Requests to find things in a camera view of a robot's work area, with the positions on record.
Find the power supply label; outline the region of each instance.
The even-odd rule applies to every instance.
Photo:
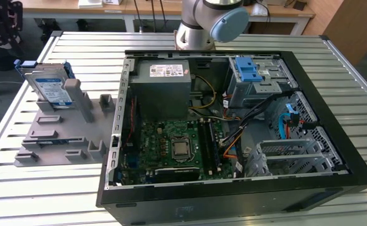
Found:
[[[35,81],[50,103],[58,106],[72,104],[72,99],[68,92],[63,89],[64,84],[60,79],[36,79]]]
[[[151,77],[176,77],[184,75],[183,65],[152,65]]]

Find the ram slot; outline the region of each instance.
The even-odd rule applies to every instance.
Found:
[[[214,123],[210,122],[208,124],[208,128],[210,128],[210,135],[211,135],[211,141],[212,141],[212,154],[214,154],[214,164],[215,164],[215,168],[216,168],[216,171],[222,171],[220,169],[220,158],[219,158],[219,149],[218,149],[218,146],[216,146],[216,133],[215,133],[215,129],[214,129]]]
[[[212,133],[210,129],[210,122],[199,121],[198,123],[199,145],[202,152],[203,170],[204,174],[212,175],[216,171],[214,141],[211,139]]]

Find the blue drive bay latch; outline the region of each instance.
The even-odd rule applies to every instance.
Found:
[[[250,57],[236,57],[235,62],[242,81],[263,81],[258,73],[258,65]]]

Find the green circuit board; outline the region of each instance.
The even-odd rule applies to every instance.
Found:
[[[159,169],[168,167],[200,168],[199,180],[232,178],[231,161],[223,160],[220,171],[212,175],[204,173],[202,145],[199,143],[198,121],[159,121],[144,122],[140,131],[140,153],[138,156],[138,169]],[[214,121],[215,138],[223,138],[220,121]],[[174,143],[187,141],[191,155],[186,159],[174,156]],[[144,184],[144,172],[131,173],[130,179],[135,184]]]

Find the floor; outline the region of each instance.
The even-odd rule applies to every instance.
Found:
[[[87,20],[90,30],[95,32],[124,32],[124,23],[122,20]],[[59,25],[64,31],[78,31],[76,20],[58,20]],[[143,21],[146,28],[144,31],[152,31],[152,21]],[[172,32],[179,26],[179,21],[168,21],[167,25],[162,21],[158,21],[158,31]],[[42,30],[38,28],[32,19],[23,20],[23,32],[22,32],[22,48],[26,52],[24,59],[35,60],[42,52],[43,43],[40,41]],[[367,80],[367,55],[362,62],[356,66],[358,71],[362,73]],[[18,82],[23,82],[20,75],[14,71],[0,72],[0,120],[8,110],[11,102],[19,91],[20,85]]]

